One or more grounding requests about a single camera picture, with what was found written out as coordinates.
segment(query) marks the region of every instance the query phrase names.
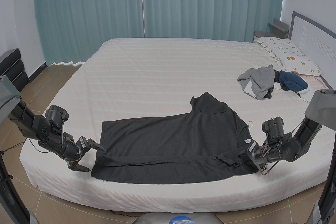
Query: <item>bed headboard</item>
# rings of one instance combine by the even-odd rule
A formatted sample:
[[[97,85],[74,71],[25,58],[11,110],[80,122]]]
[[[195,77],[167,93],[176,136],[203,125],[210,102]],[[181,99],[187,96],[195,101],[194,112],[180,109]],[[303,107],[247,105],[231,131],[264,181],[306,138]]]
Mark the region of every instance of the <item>bed headboard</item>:
[[[336,34],[294,11],[288,38],[318,66],[327,86],[336,89]]]

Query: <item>black t-shirt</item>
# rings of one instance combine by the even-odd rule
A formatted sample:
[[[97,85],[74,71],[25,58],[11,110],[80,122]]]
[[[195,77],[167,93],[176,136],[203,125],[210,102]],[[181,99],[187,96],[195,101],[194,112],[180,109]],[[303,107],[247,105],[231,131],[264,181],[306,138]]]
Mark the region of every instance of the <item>black t-shirt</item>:
[[[105,121],[91,176],[121,183],[209,182],[251,174],[248,126],[208,92],[190,113]]]

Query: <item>pillow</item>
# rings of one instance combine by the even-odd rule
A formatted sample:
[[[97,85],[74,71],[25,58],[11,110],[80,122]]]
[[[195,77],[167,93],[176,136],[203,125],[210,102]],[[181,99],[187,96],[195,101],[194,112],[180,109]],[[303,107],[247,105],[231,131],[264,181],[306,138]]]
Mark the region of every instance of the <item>pillow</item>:
[[[321,75],[318,67],[290,39],[261,37],[256,41],[267,50],[282,70],[301,75]]]

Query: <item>gray headboard frame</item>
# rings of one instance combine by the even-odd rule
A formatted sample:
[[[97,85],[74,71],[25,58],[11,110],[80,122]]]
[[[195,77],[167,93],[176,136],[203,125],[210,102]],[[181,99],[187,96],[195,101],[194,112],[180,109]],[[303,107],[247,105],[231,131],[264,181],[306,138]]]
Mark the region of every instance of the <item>gray headboard frame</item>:
[[[303,16],[302,14],[300,13],[297,13],[296,11],[293,11],[293,14],[292,14],[292,23],[291,23],[291,28],[289,30],[289,35],[288,35],[288,38],[291,39],[292,38],[292,33],[293,33],[293,26],[294,26],[294,19],[295,17],[299,17],[305,21],[307,21],[308,23],[316,26],[317,28],[321,29],[322,31],[324,31],[325,33],[327,33],[328,35],[330,35],[331,37],[333,37],[334,39],[336,39],[336,33],[330,31],[329,29],[325,28],[323,25],[317,23],[316,21],[313,21],[312,19],[309,19],[308,17],[306,16]],[[330,88],[330,89],[333,89],[329,83],[322,77],[320,76],[323,80],[323,82]]]

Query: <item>white bed sheet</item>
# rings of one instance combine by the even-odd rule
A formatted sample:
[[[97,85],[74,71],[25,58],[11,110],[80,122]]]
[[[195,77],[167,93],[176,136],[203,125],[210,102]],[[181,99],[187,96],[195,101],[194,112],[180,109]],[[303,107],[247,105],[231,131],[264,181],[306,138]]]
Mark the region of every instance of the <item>white bed sheet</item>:
[[[252,137],[262,144],[263,121],[281,116],[285,131],[292,131],[308,105],[291,91],[274,90],[272,99],[262,101],[243,93],[237,77],[249,68],[269,64],[279,70],[256,43],[115,39],[105,42],[83,64],[51,104],[68,111],[64,130],[75,141],[83,135],[99,142],[102,121],[188,113],[191,97],[208,91],[249,123]],[[323,87],[314,78],[305,79],[314,89]],[[304,157],[293,163],[280,162],[266,176],[256,173],[195,184],[98,180],[90,173],[69,170],[59,157],[39,153],[30,143],[24,144],[20,160],[32,185],[79,204],[128,212],[220,212],[267,205],[325,181],[334,136],[323,127]],[[90,150],[80,164],[92,168],[95,154]]]

